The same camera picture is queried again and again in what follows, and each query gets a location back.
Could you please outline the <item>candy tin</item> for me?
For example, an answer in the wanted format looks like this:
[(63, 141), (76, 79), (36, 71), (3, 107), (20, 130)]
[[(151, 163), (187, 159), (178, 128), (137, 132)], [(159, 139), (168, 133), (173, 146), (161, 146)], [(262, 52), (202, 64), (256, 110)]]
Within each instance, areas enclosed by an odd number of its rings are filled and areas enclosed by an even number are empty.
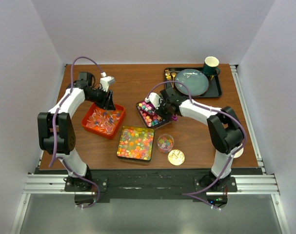
[(123, 160), (148, 163), (152, 158), (155, 131), (150, 128), (123, 126), (117, 157)]
[(155, 108), (152, 104), (145, 101), (140, 101), (136, 104), (136, 109), (141, 118), (143, 124), (146, 128), (157, 129), (168, 123), (173, 122), (173, 120), (166, 120), (159, 116), (155, 112)]

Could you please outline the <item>orange candy box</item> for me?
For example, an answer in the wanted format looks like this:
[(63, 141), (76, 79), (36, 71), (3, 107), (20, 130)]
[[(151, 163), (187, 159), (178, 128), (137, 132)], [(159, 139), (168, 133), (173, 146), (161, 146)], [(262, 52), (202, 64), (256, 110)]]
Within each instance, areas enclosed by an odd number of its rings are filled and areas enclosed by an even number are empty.
[(83, 128), (93, 134), (113, 139), (125, 116), (125, 108), (115, 104), (115, 110), (103, 110), (92, 104), (81, 121)]

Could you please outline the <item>clear plastic jar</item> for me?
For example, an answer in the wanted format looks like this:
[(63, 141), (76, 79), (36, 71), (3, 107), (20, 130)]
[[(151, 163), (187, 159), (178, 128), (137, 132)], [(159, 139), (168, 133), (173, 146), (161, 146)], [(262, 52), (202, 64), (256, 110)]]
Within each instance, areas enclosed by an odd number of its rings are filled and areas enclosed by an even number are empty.
[(174, 139), (169, 134), (162, 134), (157, 139), (157, 146), (161, 153), (169, 153), (173, 149)]

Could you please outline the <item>purple plastic scoop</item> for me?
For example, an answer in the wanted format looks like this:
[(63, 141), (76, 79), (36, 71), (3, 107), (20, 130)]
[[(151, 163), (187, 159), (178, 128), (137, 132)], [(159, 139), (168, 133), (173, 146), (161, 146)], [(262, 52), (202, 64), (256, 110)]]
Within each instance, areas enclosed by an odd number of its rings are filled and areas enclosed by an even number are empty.
[[(154, 111), (152, 111), (152, 110), (149, 110), (149, 109), (141, 109), (144, 113), (146, 113), (146, 114), (149, 114), (149, 115), (152, 115), (152, 116), (159, 116), (157, 113), (155, 113)], [(175, 115), (172, 115), (171, 117), (170, 117), (170, 121), (177, 121), (177, 119), (178, 119), (178, 117), (177, 116), (175, 116)]]

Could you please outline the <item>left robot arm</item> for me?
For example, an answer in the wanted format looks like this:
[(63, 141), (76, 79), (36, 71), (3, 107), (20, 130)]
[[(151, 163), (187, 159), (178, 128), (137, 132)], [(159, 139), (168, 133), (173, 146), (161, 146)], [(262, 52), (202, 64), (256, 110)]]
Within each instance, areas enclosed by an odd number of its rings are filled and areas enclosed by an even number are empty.
[(92, 73), (80, 72), (77, 80), (71, 80), (64, 96), (48, 112), (38, 114), (39, 146), (52, 156), (49, 166), (60, 161), (68, 172), (65, 181), (81, 191), (98, 186), (92, 179), (88, 165), (80, 158), (75, 146), (76, 135), (72, 117), (85, 101), (94, 103), (103, 110), (115, 110), (113, 92), (109, 89), (115, 78), (101, 73), (99, 83)]

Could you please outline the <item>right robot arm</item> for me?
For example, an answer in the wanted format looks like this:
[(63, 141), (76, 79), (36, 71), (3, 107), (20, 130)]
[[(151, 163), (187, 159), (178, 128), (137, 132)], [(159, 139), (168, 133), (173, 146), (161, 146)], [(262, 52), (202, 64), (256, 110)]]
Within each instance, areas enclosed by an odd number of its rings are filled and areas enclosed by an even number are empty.
[(205, 177), (205, 187), (188, 195), (208, 189), (221, 191), (230, 177), (233, 160), (243, 154), (247, 142), (246, 131), (235, 111), (229, 106), (216, 108), (198, 103), (190, 97), (178, 95), (173, 88), (163, 89), (159, 94), (151, 92), (145, 101), (150, 102), (155, 112), (166, 120), (174, 116), (189, 117), (208, 127), (216, 150), (214, 163)]

